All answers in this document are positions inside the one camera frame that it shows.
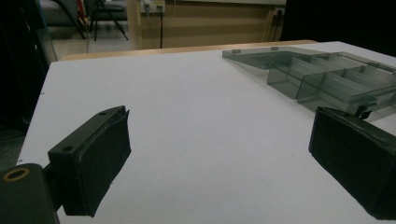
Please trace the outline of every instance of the wall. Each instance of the wall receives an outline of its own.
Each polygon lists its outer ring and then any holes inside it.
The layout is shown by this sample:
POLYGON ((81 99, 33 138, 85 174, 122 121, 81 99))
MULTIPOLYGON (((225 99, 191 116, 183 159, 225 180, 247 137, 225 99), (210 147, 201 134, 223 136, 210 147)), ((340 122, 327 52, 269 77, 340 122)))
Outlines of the wall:
MULTIPOLYGON (((174 1, 166 1, 163 48, 272 41, 276 25, 274 9, 271 5, 187 1, 176 1, 174 5, 174 1)), ((130 20, 135 22, 132 41, 138 42, 136 45, 141 49, 159 48, 160 15, 150 14, 148 19, 146 13, 136 12, 135 16, 134 21, 130 20)), ((280 36, 282 23, 279 24, 276 39, 280 36)))

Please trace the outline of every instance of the transparent compartment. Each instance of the transparent compartment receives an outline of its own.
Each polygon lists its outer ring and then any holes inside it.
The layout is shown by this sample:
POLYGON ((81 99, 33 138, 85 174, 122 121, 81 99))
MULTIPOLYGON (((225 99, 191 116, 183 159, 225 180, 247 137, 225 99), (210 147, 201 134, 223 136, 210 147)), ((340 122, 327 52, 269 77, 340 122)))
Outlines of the transparent compartment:
POLYGON ((355 115, 396 104, 396 68, 348 52, 274 47, 225 50, 223 57, 269 69, 268 85, 312 110, 355 115))
POLYGON ((333 73, 317 74, 304 78, 297 101, 312 110, 326 106, 355 114, 361 105, 372 104, 375 100, 368 94, 370 91, 333 73))
POLYGON ((367 64, 365 63, 360 63, 358 61, 355 61, 353 59, 349 59, 344 56, 339 56, 336 54, 329 54, 327 57, 327 60, 333 64, 337 64, 339 66, 345 67, 346 69, 355 69, 358 72, 367 64))
POLYGON ((304 76, 323 73, 323 69, 292 57, 289 62, 272 63, 267 84, 290 98, 295 98, 304 76))

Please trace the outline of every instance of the plastic storage box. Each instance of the plastic storage box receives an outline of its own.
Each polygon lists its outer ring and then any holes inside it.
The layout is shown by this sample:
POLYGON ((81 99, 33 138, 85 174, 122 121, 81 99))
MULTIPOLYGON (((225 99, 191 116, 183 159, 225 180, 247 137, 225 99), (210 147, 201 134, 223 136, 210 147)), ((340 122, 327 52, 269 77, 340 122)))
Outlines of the plastic storage box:
POLYGON ((268 85, 312 110, 326 106, 367 117, 371 111, 396 104, 396 68, 347 52, 272 47, 222 54, 269 69, 268 85))

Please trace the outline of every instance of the black cable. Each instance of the black cable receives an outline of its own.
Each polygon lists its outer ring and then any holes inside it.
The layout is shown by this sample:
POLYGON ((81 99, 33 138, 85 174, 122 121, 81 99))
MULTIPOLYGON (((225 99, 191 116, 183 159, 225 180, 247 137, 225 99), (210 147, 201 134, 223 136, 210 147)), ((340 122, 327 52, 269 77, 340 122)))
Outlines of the black cable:
POLYGON ((161 17, 161 44, 160 49, 163 47, 163 7, 159 7, 161 17))
POLYGON ((276 37, 276 31, 277 31, 277 27, 279 26, 279 22, 280 22, 280 17, 282 16, 282 10, 278 10, 276 15, 277 15, 277 22, 276 22, 276 28, 275 28, 275 33, 274 33, 274 38, 273 38, 273 42, 275 41, 275 37, 276 37))

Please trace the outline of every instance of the floor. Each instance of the floor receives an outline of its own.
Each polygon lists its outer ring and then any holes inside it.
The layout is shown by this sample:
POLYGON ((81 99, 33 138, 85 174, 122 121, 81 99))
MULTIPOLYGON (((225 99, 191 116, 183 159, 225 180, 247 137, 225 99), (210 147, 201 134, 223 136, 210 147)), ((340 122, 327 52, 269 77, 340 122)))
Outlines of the floor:
MULTIPOLYGON (((128 37, 127 21, 119 21, 122 29, 128 37)), ((131 42, 126 40, 121 31, 113 21, 100 21, 96 41, 94 41, 94 31, 88 32, 89 25, 85 24, 86 39, 82 39, 74 27, 50 27, 49 32, 52 37, 55 53, 58 61, 62 57, 70 54, 94 53, 107 51, 120 51, 131 49, 131 42)))
MULTIPOLYGON (((128 36, 127 21, 120 21, 120 25, 128 36)), ((49 28, 58 61, 69 54, 131 49, 131 42, 126 40, 113 21, 100 21, 98 23, 96 41, 93 39, 93 32, 88 32, 88 24, 85 24, 85 26, 84 35, 86 39, 82 39, 74 27, 49 28)), ((17 163, 24 138, 25 132, 0 124, 0 172, 17 163)))

